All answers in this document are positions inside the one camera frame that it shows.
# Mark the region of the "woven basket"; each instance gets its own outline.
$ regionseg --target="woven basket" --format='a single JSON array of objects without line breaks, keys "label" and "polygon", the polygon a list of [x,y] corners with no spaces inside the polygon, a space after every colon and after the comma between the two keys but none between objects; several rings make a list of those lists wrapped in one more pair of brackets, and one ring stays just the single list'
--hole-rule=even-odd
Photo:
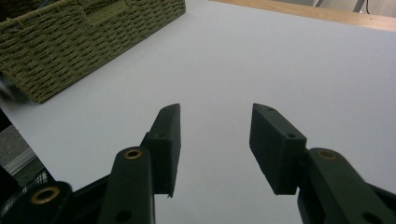
[{"label": "woven basket", "polygon": [[184,0],[0,0],[0,72],[42,103],[185,12]]}]

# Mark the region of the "basket handle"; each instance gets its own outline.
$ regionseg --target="basket handle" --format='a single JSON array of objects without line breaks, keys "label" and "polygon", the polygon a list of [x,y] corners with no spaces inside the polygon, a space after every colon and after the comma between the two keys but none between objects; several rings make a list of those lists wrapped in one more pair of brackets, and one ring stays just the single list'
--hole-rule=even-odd
[{"label": "basket handle", "polygon": [[110,5],[96,9],[87,13],[87,8],[96,3],[105,2],[106,0],[78,0],[79,4],[83,7],[84,13],[87,16],[87,22],[90,26],[96,26],[109,19],[120,15],[122,12],[129,9],[131,3],[128,0],[118,0]]}]

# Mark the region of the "wicker basket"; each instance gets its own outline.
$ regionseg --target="wicker basket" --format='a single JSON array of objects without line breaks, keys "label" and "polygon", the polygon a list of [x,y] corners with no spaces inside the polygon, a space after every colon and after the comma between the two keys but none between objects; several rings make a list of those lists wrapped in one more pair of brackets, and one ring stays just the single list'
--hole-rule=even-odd
[{"label": "wicker basket", "polygon": [[0,0],[0,72],[38,103],[185,12],[184,0],[43,1]]}]

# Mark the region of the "wooden floor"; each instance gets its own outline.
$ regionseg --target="wooden floor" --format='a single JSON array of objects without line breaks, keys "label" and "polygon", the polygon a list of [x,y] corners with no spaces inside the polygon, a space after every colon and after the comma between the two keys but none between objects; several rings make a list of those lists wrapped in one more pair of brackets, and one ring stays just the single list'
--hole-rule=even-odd
[{"label": "wooden floor", "polygon": [[[370,14],[378,16],[387,16],[396,18],[396,0],[368,0],[368,9]],[[345,11],[353,11],[357,0],[323,0],[320,7],[334,8]],[[363,4],[361,11],[366,12],[366,2]]]}]

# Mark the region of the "wooden strip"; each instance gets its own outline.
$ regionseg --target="wooden strip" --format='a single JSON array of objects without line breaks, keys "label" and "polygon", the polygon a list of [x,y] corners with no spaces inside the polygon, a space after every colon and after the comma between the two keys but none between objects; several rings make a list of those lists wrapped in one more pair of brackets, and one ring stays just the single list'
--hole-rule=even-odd
[{"label": "wooden strip", "polygon": [[254,7],[296,16],[324,21],[335,21],[344,24],[358,25],[377,30],[396,32],[396,18],[360,14],[324,7],[307,7],[270,0],[212,0],[242,7]]}]

